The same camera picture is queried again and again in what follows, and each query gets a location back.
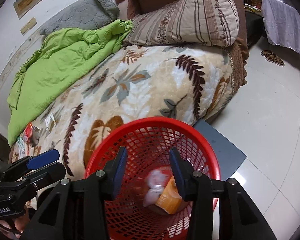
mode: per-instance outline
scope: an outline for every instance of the green comforter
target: green comforter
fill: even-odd
[[[116,20],[98,30],[66,28],[47,36],[21,66],[10,90],[9,145],[71,84],[117,52],[131,29],[131,21]]]

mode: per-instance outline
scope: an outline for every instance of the wall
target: wall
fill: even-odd
[[[29,12],[27,12],[21,19],[18,18],[13,2],[16,0],[6,0],[0,8],[0,74],[5,66],[19,49],[19,47],[40,27],[43,23],[49,20],[57,12],[72,4],[77,0],[42,0]],[[20,29],[32,18],[35,17],[37,25],[22,36]],[[0,91],[0,107],[5,106],[3,111],[0,111],[0,133],[7,136],[7,123],[9,123],[10,116],[7,109],[6,96],[12,81],[6,82]]]

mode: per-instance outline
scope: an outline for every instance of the bed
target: bed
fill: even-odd
[[[153,3],[155,7],[149,8],[149,0],[128,0],[128,18],[173,1],[162,0],[163,4]],[[66,176],[82,179],[96,147],[124,123],[165,116],[193,125],[201,118],[215,118],[246,83],[244,66],[249,52],[244,9],[242,0],[234,1],[240,29],[233,45],[122,47],[69,86],[32,121],[41,129],[41,136],[31,155],[55,148],[60,152],[59,161],[66,168]],[[56,125],[47,131],[45,119],[51,113]],[[11,161],[21,157],[12,147]],[[36,208],[36,199],[28,205]]]

